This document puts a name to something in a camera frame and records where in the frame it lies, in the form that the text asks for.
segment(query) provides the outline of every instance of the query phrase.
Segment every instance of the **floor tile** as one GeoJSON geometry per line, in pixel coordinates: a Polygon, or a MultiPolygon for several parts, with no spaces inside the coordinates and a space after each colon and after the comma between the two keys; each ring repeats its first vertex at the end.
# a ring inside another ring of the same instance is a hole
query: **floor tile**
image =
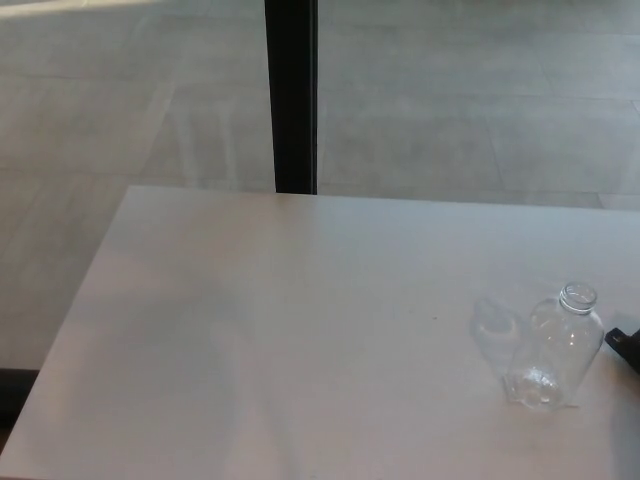
{"type": "Polygon", "coordinates": [[[636,0],[573,0],[590,32],[640,34],[640,5],[636,0]]]}
{"type": "Polygon", "coordinates": [[[487,113],[507,190],[640,192],[640,121],[630,102],[530,99],[487,113]]]}
{"type": "Polygon", "coordinates": [[[109,11],[11,19],[16,45],[0,57],[0,73],[109,78],[138,21],[136,16],[109,11]]]}
{"type": "Polygon", "coordinates": [[[0,255],[22,223],[41,186],[39,177],[0,171],[0,255]]]}
{"type": "Polygon", "coordinates": [[[329,115],[321,181],[501,188],[481,121],[329,115]]]}
{"type": "Polygon", "coordinates": [[[177,88],[143,174],[231,182],[272,179],[268,91],[177,88]]]}
{"type": "Polygon", "coordinates": [[[128,15],[205,15],[212,0],[86,0],[86,10],[118,9],[128,15]]]}
{"type": "Polygon", "coordinates": [[[482,35],[407,28],[324,28],[321,88],[540,95],[550,87],[533,49],[482,35]]]}
{"type": "Polygon", "coordinates": [[[264,0],[209,0],[207,15],[216,18],[244,18],[264,22],[264,0]]]}
{"type": "Polygon", "coordinates": [[[165,85],[16,79],[0,111],[0,167],[138,173],[171,97],[165,85]]]}
{"type": "Polygon", "coordinates": [[[425,28],[449,24],[454,13],[449,0],[333,0],[329,18],[340,25],[425,28]]]}
{"type": "Polygon", "coordinates": [[[609,210],[640,211],[640,195],[600,194],[600,202],[609,210]]]}
{"type": "Polygon", "coordinates": [[[493,31],[559,31],[584,29],[579,7],[570,0],[455,0],[454,25],[493,31]]]}
{"type": "Polygon", "coordinates": [[[60,325],[60,318],[40,315],[3,316],[0,319],[0,331],[3,340],[7,342],[7,358],[3,361],[2,368],[42,368],[60,325]]]}
{"type": "Polygon", "coordinates": [[[640,98],[640,37],[549,33],[534,44],[555,93],[640,98]]]}
{"type": "Polygon", "coordinates": [[[436,202],[496,203],[503,205],[540,205],[556,207],[602,208],[594,193],[531,193],[505,190],[441,189],[441,188],[392,188],[371,185],[347,185],[321,183],[320,195],[343,197],[373,197],[436,202]]]}
{"type": "Polygon", "coordinates": [[[148,185],[160,187],[196,188],[201,190],[220,190],[223,192],[263,192],[275,193],[275,179],[262,181],[252,180],[212,180],[207,178],[147,177],[138,176],[131,179],[131,185],[148,185]]]}
{"type": "Polygon", "coordinates": [[[127,184],[105,175],[44,180],[0,257],[0,317],[62,321],[127,184]]]}
{"type": "Polygon", "coordinates": [[[266,34],[256,22],[149,16],[125,45],[126,80],[267,86],[266,34]]]}

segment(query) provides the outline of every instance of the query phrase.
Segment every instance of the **table top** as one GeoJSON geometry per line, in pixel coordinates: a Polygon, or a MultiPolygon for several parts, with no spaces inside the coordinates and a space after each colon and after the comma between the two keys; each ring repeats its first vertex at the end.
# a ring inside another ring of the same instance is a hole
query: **table top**
{"type": "Polygon", "coordinates": [[[639,379],[506,402],[570,280],[640,325],[640,215],[134,187],[0,458],[41,479],[630,480],[639,379]]]}

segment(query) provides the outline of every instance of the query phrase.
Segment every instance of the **empty water bottle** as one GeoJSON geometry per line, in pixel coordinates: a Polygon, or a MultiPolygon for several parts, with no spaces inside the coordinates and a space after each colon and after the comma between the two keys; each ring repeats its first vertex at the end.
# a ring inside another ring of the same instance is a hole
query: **empty water bottle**
{"type": "Polygon", "coordinates": [[[586,283],[569,283],[533,309],[505,378],[510,399],[537,410],[571,402],[604,338],[596,298],[586,283]]]}

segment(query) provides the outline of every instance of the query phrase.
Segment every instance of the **tile floor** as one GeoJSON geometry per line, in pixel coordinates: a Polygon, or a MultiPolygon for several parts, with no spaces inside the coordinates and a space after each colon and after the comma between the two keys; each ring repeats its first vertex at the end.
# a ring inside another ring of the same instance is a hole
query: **tile floor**
{"type": "MultiPolygon", "coordinates": [[[[320,192],[640,210],[637,0],[319,0],[320,192]]],[[[262,0],[0,0],[0,367],[131,184],[273,190],[262,0]]]]}

